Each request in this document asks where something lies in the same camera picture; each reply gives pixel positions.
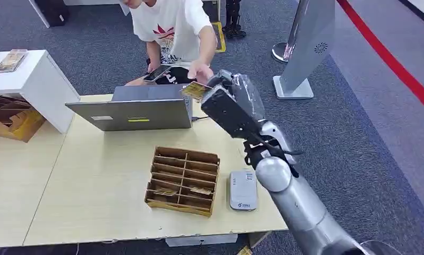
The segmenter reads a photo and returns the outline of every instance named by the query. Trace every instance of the laptop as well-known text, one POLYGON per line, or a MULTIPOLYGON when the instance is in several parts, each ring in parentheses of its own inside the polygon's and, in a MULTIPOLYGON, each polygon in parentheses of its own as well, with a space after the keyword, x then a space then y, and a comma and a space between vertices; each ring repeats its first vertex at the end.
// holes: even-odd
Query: laptop
POLYGON ((181 94, 185 86, 120 86, 112 101, 65 105, 103 131, 188 129, 192 99, 181 94))

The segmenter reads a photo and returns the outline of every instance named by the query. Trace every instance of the cardboard organizer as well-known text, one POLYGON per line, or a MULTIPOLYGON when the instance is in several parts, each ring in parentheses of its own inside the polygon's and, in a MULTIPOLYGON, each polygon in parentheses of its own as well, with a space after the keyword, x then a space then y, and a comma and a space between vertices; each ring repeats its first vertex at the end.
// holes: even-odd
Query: cardboard organizer
POLYGON ((26 100, 0 96, 0 137, 28 142, 44 122, 26 100))
POLYGON ((216 154, 156 147, 145 203, 210 217, 219 164, 216 154))

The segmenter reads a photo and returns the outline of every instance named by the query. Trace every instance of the black boot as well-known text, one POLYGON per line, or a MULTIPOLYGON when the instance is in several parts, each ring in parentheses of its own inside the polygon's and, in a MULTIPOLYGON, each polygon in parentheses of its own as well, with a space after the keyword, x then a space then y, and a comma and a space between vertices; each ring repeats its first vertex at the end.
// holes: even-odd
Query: black boot
MULTIPOLYGON (((235 13, 236 4, 238 4, 240 8, 240 3, 238 2, 240 2, 240 0, 226 0, 226 25, 222 28, 223 33, 228 33, 233 29, 232 16, 235 13)), ((237 24, 235 27, 238 30, 242 29, 239 24, 237 24)))
POLYGON ((240 23, 240 0, 234 0, 233 13, 231 16, 231 30, 226 33, 228 38, 243 38, 247 35, 245 31, 242 31, 240 23))
POLYGON ((226 0, 226 25, 222 28, 224 33, 227 33, 231 30, 231 16, 232 16, 232 6, 234 0, 226 0))

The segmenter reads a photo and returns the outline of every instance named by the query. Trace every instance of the white device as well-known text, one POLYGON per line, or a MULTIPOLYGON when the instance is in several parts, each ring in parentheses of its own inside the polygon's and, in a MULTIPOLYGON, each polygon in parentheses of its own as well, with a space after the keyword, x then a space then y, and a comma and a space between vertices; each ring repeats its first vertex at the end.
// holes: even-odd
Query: white device
POLYGON ((257 208, 256 174, 254 171, 233 171, 230 174, 230 206, 235 210, 257 208))

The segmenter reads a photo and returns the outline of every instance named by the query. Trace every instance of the speaker grille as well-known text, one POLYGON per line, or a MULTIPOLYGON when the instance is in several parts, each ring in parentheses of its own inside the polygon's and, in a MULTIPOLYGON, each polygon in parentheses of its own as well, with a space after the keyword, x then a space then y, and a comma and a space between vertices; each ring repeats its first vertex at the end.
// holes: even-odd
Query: speaker grille
POLYGON ((318 54, 323 54, 328 49, 328 44, 325 42, 321 42, 315 46, 313 51, 318 54))

